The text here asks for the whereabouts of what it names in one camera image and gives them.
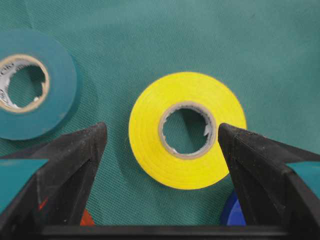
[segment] teal pad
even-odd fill
[[[320,162],[303,161],[287,163],[304,181],[311,191],[320,199]]]
[[[0,159],[0,213],[47,159]]]

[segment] tape roll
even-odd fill
[[[182,154],[168,146],[162,133],[167,117],[178,109],[204,117],[207,141],[197,152]],[[140,166],[158,182],[176,189],[210,186],[228,174],[218,143],[221,123],[246,129],[244,111],[236,96],[221,82],[201,73],[164,76],[139,96],[129,121],[129,139]]]
[[[10,78],[29,65],[44,73],[42,95],[17,107],[8,95]],[[56,40],[33,30],[0,33],[0,138],[27,140],[52,130],[72,108],[78,88],[73,60]]]

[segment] yellow tape roll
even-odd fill
[[[176,152],[162,133],[166,118],[181,108],[199,112],[207,124],[207,142],[195,153]],[[129,122],[131,148],[140,166],[158,182],[176,189],[204,188],[229,172],[218,143],[221,123],[247,128],[240,103],[225,85],[201,73],[170,74],[137,99]]]

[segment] green cloth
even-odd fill
[[[0,214],[47,159],[0,159]]]
[[[233,190],[229,176],[176,190],[149,177],[132,154],[131,109],[167,74],[217,78],[238,97],[251,131],[319,153],[318,0],[1,0],[0,23],[0,31],[35,29],[58,40],[84,81],[68,122],[34,140],[0,140],[0,155],[104,121],[108,143],[87,203],[97,224],[219,224]]]
[[[302,161],[287,163],[287,165],[299,175],[311,191],[320,199],[320,162]]]

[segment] teal tape roll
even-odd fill
[[[8,86],[10,77],[28,65],[39,66],[45,82],[42,96],[19,108]],[[71,110],[79,87],[74,62],[56,40],[33,30],[0,33],[0,138],[27,140],[52,130]]]

